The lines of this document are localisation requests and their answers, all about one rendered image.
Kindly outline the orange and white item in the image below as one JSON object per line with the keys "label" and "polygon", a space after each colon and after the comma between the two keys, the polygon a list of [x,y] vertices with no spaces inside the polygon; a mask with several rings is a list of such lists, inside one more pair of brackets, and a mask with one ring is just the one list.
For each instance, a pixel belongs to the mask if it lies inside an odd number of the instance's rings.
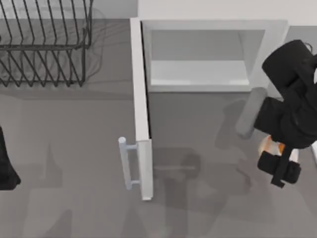
{"label": "orange and white item", "polygon": [[[269,135],[269,136],[266,136],[261,141],[258,148],[258,154],[260,156],[263,151],[266,151],[270,154],[281,156],[284,149],[285,149],[285,145],[283,143],[273,141],[272,137]],[[298,162],[299,160],[298,149],[292,150],[289,160],[293,162]]]}

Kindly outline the pale grey rounded box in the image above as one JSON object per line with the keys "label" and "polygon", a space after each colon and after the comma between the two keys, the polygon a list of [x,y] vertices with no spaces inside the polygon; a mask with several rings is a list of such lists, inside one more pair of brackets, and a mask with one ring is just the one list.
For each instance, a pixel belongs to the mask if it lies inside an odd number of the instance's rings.
{"label": "pale grey rounded box", "polygon": [[249,139],[252,136],[255,121],[266,97],[265,88],[256,87],[251,90],[235,126],[241,138]]}

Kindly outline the white cabinet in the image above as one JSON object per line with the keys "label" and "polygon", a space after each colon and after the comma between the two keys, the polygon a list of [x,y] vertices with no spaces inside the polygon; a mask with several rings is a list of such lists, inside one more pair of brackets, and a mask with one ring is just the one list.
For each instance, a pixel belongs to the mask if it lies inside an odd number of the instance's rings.
{"label": "white cabinet", "polygon": [[267,88],[265,58],[288,19],[262,0],[138,0],[152,92],[249,92]]}

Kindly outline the white cabinet door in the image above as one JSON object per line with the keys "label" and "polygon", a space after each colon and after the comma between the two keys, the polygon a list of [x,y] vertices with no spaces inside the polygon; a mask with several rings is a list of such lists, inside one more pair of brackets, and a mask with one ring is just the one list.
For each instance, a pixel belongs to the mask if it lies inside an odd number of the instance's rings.
{"label": "white cabinet door", "polygon": [[142,24],[138,18],[130,19],[130,33],[140,190],[142,200],[150,201],[154,196],[153,153],[148,117]]}

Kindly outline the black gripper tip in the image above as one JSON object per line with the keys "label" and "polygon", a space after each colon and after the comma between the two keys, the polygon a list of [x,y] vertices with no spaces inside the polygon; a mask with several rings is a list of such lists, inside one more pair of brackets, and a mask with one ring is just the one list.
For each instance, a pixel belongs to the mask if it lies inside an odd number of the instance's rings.
{"label": "black gripper tip", "polygon": [[14,190],[20,184],[21,178],[9,159],[3,130],[0,126],[0,191]]}

